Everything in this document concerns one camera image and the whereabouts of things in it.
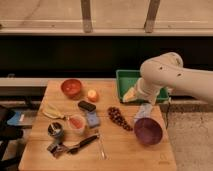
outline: green plastic tray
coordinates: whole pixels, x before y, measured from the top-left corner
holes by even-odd
[[[130,87],[134,86],[138,78],[140,77],[139,70],[117,70],[116,71],[116,81],[117,81],[117,91],[118,97],[121,103],[123,103],[122,99],[124,94],[129,90]],[[160,94],[157,97],[156,102],[162,103],[169,99],[169,95],[165,88],[160,90]],[[147,102],[145,100],[137,100],[134,101],[137,103]]]

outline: red bowl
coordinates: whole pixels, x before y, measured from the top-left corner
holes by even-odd
[[[158,122],[151,118],[141,118],[134,125],[134,132],[139,142],[154,145],[161,141],[163,131]]]
[[[69,98],[74,98],[75,96],[80,94],[81,89],[82,84],[77,79],[68,79],[61,84],[62,92]]]

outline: wooden table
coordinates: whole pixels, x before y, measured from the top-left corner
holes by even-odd
[[[57,106],[67,115],[83,114],[77,103],[79,100],[68,99],[60,90],[62,81],[50,81],[46,89],[42,105],[34,122],[30,137],[23,153],[20,171],[44,170],[70,170],[70,171],[173,171],[176,163],[161,116],[159,106],[155,106],[151,116],[163,128],[162,141],[154,146],[143,146],[134,133],[128,132],[112,123],[107,115],[110,106],[119,107],[126,120],[133,125],[133,116],[139,110],[137,105],[124,105],[119,102],[115,80],[81,80],[84,94],[93,88],[99,92],[100,100],[95,103],[101,126],[99,132],[107,159],[101,156],[98,140],[80,150],[76,155],[62,154],[55,159],[47,147],[53,141],[47,134],[47,127],[56,120],[47,118],[42,114],[43,103],[48,101]],[[75,135],[68,127],[66,121],[57,120],[65,130],[64,144],[67,146],[78,143],[83,137]]]

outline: grapes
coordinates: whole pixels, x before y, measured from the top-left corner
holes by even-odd
[[[132,131],[133,128],[127,123],[125,118],[121,115],[120,109],[117,107],[109,107],[108,110],[109,118],[115,124],[123,127],[127,131]]]

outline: cable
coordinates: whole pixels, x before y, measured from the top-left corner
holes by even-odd
[[[168,117],[168,115],[169,115],[169,110],[170,110],[170,107],[171,107],[171,101],[172,101],[172,98],[170,97],[169,98],[169,106],[168,106],[168,108],[167,108],[167,110],[166,110],[166,129],[168,128],[168,126],[169,126],[169,117]]]

